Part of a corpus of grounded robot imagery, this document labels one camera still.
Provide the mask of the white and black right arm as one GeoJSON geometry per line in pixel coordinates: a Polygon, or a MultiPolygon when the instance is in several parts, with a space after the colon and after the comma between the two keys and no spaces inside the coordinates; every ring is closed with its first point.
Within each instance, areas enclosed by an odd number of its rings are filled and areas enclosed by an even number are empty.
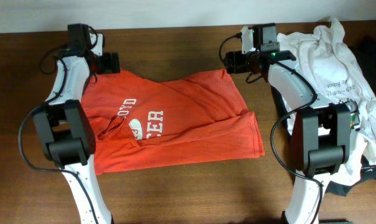
{"type": "Polygon", "coordinates": [[[351,111],[346,103],[332,103],[304,77],[288,50],[260,54],[232,51],[221,59],[231,73],[259,74],[287,102],[290,111],[271,129],[294,116],[289,149],[294,169],[280,164],[295,177],[292,198],[282,212],[282,223],[318,223],[318,213],[333,174],[349,158],[351,111]]]}

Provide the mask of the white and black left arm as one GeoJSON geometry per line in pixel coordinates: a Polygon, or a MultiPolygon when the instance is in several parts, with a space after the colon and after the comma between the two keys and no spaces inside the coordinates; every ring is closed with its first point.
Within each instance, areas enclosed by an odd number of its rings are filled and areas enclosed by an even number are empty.
{"type": "Polygon", "coordinates": [[[34,125],[47,160],[55,165],[72,191],[81,223],[113,223],[94,169],[95,135],[82,108],[82,95],[105,57],[76,55],[57,60],[57,76],[45,104],[33,113],[34,125]]]}

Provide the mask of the red printed t-shirt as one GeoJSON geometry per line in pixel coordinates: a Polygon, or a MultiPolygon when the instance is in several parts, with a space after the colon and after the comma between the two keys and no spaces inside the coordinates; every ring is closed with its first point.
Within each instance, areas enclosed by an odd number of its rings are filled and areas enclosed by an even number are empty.
{"type": "Polygon", "coordinates": [[[100,75],[82,107],[95,133],[97,174],[265,153],[256,116],[223,69],[168,82],[126,70],[100,75]]]}

